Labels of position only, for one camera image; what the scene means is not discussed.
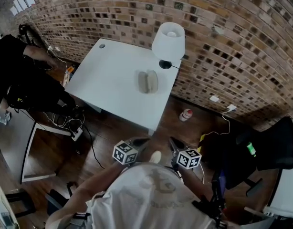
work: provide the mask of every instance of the white lamp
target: white lamp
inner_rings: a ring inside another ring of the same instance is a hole
[[[152,51],[160,58],[159,66],[169,69],[171,62],[180,60],[185,54],[185,30],[179,24],[163,23],[155,36]]]

